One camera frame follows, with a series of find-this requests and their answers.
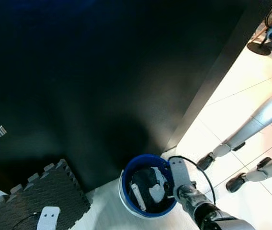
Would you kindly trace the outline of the round blue waste bin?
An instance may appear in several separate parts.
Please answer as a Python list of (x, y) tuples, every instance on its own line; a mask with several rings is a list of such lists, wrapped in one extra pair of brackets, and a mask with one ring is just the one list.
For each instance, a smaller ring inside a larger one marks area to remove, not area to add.
[(118, 194), (121, 199), (121, 202), (127, 208), (127, 210), (132, 213), (132, 215), (139, 217), (141, 219), (158, 219), (171, 211), (176, 204), (176, 200), (173, 197), (173, 193), (171, 198), (174, 199), (172, 206), (166, 211), (162, 213), (146, 213), (140, 212), (136, 209), (136, 206), (129, 200), (129, 196), (126, 191), (127, 180), (134, 174), (135, 171), (142, 169), (143, 167), (158, 167), (161, 170), (161, 173), (168, 178), (171, 184), (171, 192), (174, 186), (173, 177), (170, 171), (170, 165), (167, 160), (162, 159), (159, 156), (154, 155), (140, 155), (136, 156), (134, 159), (130, 160), (125, 170), (122, 171), (121, 177), (119, 177), (118, 182)]

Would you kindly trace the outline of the large black cabinet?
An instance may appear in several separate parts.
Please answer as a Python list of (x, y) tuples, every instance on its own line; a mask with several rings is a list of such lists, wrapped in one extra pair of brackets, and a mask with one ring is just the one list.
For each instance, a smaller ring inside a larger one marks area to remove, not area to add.
[(0, 190), (65, 159), (84, 191), (175, 145), (272, 0), (0, 0)]

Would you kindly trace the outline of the black plastic bag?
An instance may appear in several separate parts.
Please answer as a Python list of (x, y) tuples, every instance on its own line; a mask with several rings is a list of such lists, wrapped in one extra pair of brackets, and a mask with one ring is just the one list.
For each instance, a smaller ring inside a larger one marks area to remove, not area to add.
[(143, 167), (142, 169), (135, 171), (132, 177), (127, 180), (126, 191), (129, 197), (129, 200), (136, 206), (136, 209), (140, 212), (140, 207), (134, 194), (132, 193), (132, 189), (130, 188), (131, 184), (137, 184), (146, 204), (146, 213), (162, 213), (166, 212), (173, 204), (174, 199), (171, 198), (171, 184), (168, 182), (165, 184), (165, 198), (160, 203), (154, 203), (148, 188), (152, 185), (151, 178), (153, 178), (153, 172), (150, 169), (151, 167)]

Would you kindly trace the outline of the dark foam puzzle mat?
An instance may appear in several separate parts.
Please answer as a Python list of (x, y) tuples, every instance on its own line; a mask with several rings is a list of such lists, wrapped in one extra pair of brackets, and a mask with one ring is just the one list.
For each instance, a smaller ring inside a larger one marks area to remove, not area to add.
[(0, 196), (0, 230), (34, 230), (45, 207), (58, 207), (57, 230), (69, 230), (91, 204), (65, 159)]

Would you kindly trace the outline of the silver office chair base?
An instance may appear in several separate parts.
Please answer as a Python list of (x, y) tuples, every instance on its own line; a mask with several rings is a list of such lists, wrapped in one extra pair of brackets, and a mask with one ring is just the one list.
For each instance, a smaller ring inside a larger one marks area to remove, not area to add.
[[(226, 140), (221, 142), (213, 151), (205, 155), (197, 162), (200, 170), (206, 170), (211, 163), (220, 156), (224, 156), (233, 150), (240, 149), (254, 134), (272, 124), (272, 96), (261, 104), (257, 110)], [(246, 182), (261, 182), (272, 178), (272, 158), (266, 157), (257, 164), (256, 168), (248, 173), (241, 173), (231, 178), (226, 183), (226, 189), (234, 193)]]

